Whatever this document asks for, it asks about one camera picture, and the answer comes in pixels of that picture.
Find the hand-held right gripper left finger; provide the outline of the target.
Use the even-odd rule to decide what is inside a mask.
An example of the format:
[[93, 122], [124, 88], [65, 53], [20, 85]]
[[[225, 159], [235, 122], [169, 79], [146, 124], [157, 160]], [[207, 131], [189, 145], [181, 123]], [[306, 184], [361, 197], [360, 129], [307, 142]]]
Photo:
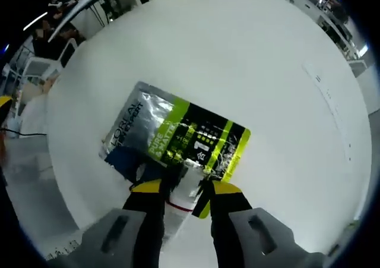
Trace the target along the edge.
[[122, 209], [89, 227], [80, 245], [83, 267], [158, 267], [164, 234], [161, 181], [134, 187]]

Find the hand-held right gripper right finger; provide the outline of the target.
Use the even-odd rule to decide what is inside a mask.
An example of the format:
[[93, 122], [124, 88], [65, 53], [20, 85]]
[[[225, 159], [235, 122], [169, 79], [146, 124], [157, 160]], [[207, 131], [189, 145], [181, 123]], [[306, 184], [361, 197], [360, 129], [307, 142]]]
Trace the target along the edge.
[[296, 267], [293, 232], [262, 208], [252, 208], [235, 185], [204, 181], [193, 214], [210, 207], [219, 267]]

